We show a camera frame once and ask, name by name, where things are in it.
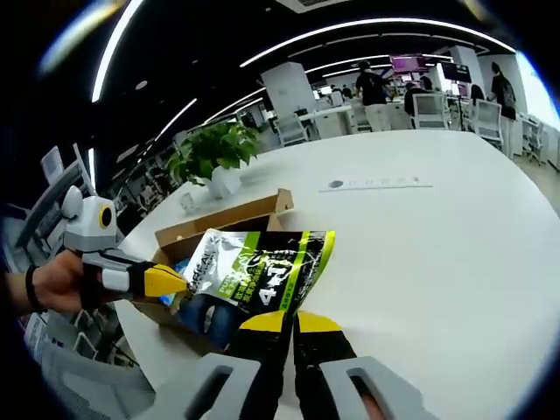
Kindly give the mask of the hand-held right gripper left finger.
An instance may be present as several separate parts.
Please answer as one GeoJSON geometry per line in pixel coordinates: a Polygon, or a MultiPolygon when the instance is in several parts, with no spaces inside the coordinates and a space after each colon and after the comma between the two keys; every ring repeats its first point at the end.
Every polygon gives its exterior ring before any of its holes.
{"type": "Polygon", "coordinates": [[[157,390],[154,419],[272,419],[291,333],[284,311],[242,323],[224,353],[209,353],[157,390]]]}

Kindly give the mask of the person's left hand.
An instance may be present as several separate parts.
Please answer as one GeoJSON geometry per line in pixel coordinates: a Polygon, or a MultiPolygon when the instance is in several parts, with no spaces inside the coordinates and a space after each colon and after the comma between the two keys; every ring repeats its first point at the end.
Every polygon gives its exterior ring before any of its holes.
{"type": "Polygon", "coordinates": [[[25,288],[33,309],[79,312],[94,309],[107,295],[101,274],[84,268],[80,256],[64,250],[45,265],[30,269],[25,288]]]}

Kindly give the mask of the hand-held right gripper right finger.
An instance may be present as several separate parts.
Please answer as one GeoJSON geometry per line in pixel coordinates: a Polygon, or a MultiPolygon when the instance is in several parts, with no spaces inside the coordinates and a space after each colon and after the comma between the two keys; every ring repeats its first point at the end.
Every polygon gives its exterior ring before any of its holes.
{"type": "Polygon", "coordinates": [[[295,390],[305,419],[434,419],[422,393],[372,356],[358,356],[340,325],[299,311],[295,390]]]}

